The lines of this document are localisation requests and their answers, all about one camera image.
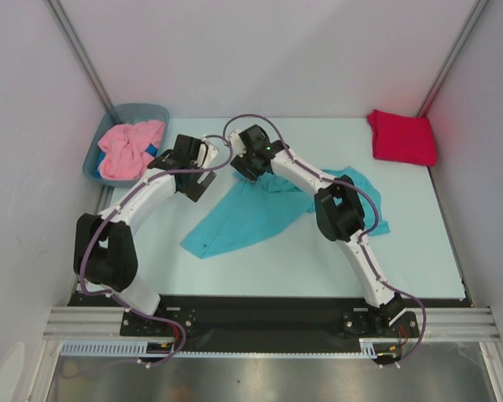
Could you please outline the teal t-shirt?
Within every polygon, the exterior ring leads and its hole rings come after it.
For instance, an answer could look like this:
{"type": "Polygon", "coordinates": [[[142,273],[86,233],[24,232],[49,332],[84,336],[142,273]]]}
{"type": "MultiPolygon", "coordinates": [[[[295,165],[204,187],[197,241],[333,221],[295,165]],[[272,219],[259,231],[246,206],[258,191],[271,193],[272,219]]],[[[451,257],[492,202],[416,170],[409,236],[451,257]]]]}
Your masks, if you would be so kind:
{"type": "Polygon", "coordinates": [[[269,240],[315,212],[313,198],[285,178],[265,173],[251,183],[234,176],[236,184],[180,242],[200,259],[269,240]]]}

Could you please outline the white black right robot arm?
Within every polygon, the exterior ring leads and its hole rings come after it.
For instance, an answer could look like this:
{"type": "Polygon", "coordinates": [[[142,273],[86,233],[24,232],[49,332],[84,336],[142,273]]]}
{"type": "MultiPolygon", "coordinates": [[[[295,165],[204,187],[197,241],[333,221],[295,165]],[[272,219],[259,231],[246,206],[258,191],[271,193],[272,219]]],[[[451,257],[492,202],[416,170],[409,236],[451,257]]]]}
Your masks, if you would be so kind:
{"type": "Polygon", "coordinates": [[[400,326],[407,308],[390,286],[371,250],[365,227],[362,191],[347,176],[335,177],[305,162],[282,141],[271,141],[258,125],[229,135],[236,156],[231,166],[251,182],[271,173],[314,198],[319,232],[336,243],[356,273],[371,312],[371,329],[389,336],[400,326]]]}

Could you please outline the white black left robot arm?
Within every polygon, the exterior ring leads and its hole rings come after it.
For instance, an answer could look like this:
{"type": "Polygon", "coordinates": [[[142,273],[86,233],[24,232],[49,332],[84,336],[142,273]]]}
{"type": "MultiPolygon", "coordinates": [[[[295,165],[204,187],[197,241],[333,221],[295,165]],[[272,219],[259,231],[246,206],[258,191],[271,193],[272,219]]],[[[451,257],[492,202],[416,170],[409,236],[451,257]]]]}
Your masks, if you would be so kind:
{"type": "Polygon", "coordinates": [[[76,223],[74,271],[90,296],[117,296],[141,312],[139,324],[157,335],[169,324],[161,296],[140,276],[134,235],[163,202],[176,193],[196,202],[215,179],[211,166],[219,150],[210,137],[178,135],[145,173],[111,207],[82,214],[76,223]]]}

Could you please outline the blue t-shirt in basket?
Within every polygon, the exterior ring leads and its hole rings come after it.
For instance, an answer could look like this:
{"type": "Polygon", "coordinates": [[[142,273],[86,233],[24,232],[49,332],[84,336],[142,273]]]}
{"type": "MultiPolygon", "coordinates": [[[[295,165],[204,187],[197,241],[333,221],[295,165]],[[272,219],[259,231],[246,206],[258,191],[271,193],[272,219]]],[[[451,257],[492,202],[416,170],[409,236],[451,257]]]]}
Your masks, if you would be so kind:
{"type": "MultiPolygon", "coordinates": [[[[150,155],[152,158],[155,158],[157,156],[158,149],[153,144],[150,144],[146,148],[145,152],[148,155],[150,155]]],[[[102,161],[104,160],[105,157],[106,157],[106,154],[103,151],[100,151],[99,156],[97,158],[97,162],[96,162],[96,168],[94,170],[94,176],[96,178],[101,178],[100,165],[101,165],[101,163],[102,163],[102,161]]]]}

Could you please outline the pink t-shirt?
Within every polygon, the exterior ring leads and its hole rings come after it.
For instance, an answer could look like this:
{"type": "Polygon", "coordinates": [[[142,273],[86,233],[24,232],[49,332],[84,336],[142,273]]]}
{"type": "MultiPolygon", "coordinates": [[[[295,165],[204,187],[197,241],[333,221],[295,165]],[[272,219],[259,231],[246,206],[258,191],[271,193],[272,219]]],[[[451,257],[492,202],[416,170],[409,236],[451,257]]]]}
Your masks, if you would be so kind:
{"type": "Polygon", "coordinates": [[[100,165],[101,177],[114,180],[137,180],[154,160],[145,150],[153,144],[157,149],[163,139],[165,125],[149,120],[135,124],[116,125],[98,142],[106,154],[100,165]]]}

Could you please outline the folded red t-shirt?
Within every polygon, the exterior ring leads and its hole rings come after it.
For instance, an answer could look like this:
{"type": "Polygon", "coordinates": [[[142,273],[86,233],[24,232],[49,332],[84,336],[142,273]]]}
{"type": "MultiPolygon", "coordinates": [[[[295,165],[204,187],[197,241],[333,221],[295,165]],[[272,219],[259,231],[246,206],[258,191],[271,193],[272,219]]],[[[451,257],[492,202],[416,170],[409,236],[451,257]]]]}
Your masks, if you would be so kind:
{"type": "Polygon", "coordinates": [[[374,110],[366,120],[372,130],[372,153],[378,160],[433,167],[438,160],[430,121],[374,110]]]}

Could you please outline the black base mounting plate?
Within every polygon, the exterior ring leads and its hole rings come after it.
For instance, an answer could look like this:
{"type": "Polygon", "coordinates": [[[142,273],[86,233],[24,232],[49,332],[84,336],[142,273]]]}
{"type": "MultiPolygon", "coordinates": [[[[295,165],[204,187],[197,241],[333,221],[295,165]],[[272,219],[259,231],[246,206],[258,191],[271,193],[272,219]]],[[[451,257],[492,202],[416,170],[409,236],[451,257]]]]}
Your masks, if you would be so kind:
{"type": "Polygon", "coordinates": [[[165,296],[155,315],[172,323],[124,312],[119,334],[170,336],[181,325],[188,338],[212,331],[324,332],[343,338],[392,338],[406,333],[415,338],[423,328],[423,320],[413,312],[403,313],[390,324],[377,310],[354,297],[165,296]]]}

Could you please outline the left aluminium corner post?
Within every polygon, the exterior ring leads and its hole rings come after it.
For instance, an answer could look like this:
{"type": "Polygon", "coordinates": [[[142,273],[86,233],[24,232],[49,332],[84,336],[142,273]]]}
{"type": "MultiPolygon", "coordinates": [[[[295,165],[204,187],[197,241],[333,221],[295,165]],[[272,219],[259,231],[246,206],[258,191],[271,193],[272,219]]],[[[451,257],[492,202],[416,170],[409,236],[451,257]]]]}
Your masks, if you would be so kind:
{"type": "Polygon", "coordinates": [[[86,47],[83,44],[80,35],[70,19],[63,3],[59,0],[44,0],[44,4],[52,15],[59,31],[62,33],[71,53],[79,63],[91,88],[94,90],[97,99],[100,101],[102,107],[106,111],[109,111],[113,107],[111,97],[108,95],[100,75],[98,74],[96,67],[93,64],[91,57],[88,54],[86,47]]]}

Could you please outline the aluminium corner post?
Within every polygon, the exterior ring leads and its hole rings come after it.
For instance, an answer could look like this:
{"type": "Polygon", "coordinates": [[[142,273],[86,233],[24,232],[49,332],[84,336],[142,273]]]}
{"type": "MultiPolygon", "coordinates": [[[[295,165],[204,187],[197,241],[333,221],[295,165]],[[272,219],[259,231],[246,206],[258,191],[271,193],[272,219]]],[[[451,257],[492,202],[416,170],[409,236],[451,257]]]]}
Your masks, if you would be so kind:
{"type": "Polygon", "coordinates": [[[80,35],[70,19],[63,3],[59,0],[44,0],[44,4],[52,15],[59,31],[62,33],[71,53],[79,63],[91,88],[94,90],[97,99],[100,101],[102,107],[106,111],[109,111],[113,107],[111,97],[108,95],[100,75],[98,74],[96,67],[93,64],[91,57],[88,54],[86,47],[83,44],[80,35]]]}
{"type": "Polygon", "coordinates": [[[430,89],[424,97],[423,103],[419,107],[416,117],[427,117],[431,111],[434,102],[443,89],[448,77],[452,73],[454,66],[459,61],[460,56],[469,44],[474,31],[477,29],[481,19],[484,17],[488,7],[492,4],[491,0],[477,0],[469,11],[457,37],[455,38],[451,49],[442,63],[438,74],[433,80],[430,89]]]}

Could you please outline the aluminium front rail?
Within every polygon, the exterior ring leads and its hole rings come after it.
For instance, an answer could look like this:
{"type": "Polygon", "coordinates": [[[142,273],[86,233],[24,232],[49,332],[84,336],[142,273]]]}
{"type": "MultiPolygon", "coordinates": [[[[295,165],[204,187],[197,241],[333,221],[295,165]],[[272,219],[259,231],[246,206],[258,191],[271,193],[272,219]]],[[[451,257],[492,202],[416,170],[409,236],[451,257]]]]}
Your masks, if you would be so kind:
{"type": "MultiPolygon", "coordinates": [[[[43,332],[44,340],[123,340],[122,307],[55,307],[43,332]]],[[[499,342],[491,310],[429,308],[423,340],[436,342],[499,342]]]]}

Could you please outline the right aluminium corner post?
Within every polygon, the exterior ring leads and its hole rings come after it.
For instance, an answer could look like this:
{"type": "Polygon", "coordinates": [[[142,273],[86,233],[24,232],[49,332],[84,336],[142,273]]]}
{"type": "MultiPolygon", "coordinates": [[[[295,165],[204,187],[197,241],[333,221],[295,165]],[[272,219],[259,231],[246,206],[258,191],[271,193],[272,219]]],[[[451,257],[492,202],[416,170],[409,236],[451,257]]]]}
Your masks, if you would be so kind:
{"type": "Polygon", "coordinates": [[[455,38],[451,49],[442,63],[438,74],[433,80],[430,89],[424,97],[423,103],[419,107],[416,117],[427,117],[431,111],[434,102],[443,89],[448,77],[452,73],[454,66],[459,61],[460,56],[469,44],[474,31],[477,29],[481,19],[484,17],[488,7],[492,4],[491,0],[477,0],[469,11],[457,37],[455,38]]]}

